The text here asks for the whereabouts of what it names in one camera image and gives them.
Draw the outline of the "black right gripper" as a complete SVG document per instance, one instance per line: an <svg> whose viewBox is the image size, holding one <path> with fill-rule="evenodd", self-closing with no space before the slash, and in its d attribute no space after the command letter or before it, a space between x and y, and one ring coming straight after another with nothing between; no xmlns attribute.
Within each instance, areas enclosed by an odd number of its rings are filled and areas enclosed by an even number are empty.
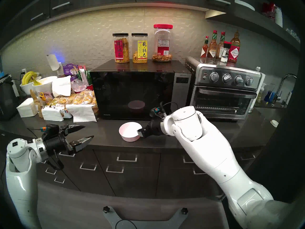
<svg viewBox="0 0 305 229"><path fill-rule="evenodd" d="M164 129L164 120L165 118L151 119L146 127L137 130L138 135L142 138L166 135L166 131Z"/></svg>

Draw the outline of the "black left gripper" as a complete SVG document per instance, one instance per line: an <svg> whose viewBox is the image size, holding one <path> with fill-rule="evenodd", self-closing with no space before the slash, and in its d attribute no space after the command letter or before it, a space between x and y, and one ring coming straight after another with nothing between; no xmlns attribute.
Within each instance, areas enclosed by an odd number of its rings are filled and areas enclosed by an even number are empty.
<svg viewBox="0 0 305 229"><path fill-rule="evenodd" d="M44 133L44 146L48 157L66 151L68 155L74 155L85 149L92 141L94 136L84 137L71 144L66 140L66 136L85 128L83 125L63 125L63 132L50 134Z"/></svg>

